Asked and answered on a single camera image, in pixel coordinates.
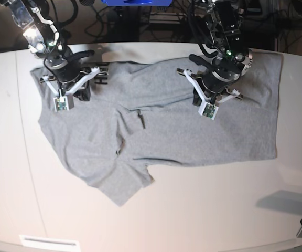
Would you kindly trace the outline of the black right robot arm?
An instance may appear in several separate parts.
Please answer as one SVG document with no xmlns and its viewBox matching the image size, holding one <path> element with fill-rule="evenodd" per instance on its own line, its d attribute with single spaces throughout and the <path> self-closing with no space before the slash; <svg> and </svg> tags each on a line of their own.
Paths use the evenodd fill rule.
<svg viewBox="0 0 302 252">
<path fill-rule="evenodd" d="M 92 70 L 81 67 L 80 60 L 93 56 L 94 51 L 72 52 L 68 46 L 70 34 L 64 28 L 76 20 L 79 12 L 77 2 L 71 3 L 72 16 L 60 22 L 53 1 L 55 19 L 49 15 L 48 1 L 0 1 L 2 6 L 11 10 L 15 24 L 22 29 L 28 42 L 28 49 L 43 60 L 49 72 L 47 80 L 57 82 L 58 97 L 67 96 L 70 91 L 79 100 L 89 101 Z"/>
</svg>

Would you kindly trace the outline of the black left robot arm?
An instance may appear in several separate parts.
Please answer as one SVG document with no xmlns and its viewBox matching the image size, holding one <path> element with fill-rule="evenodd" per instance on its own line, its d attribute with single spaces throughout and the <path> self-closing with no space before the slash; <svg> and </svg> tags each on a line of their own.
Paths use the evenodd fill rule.
<svg viewBox="0 0 302 252">
<path fill-rule="evenodd" d="M 240 31 L 241 14 L 231 1 L 191 1 L 188 23 L 202 56 L 189 60 L 206 70 L 195 79 L 206 100 L 216 105 L 228 87 L 243 77 L 252 66 L 253 53 L 246 47 Z"/>
</svg>

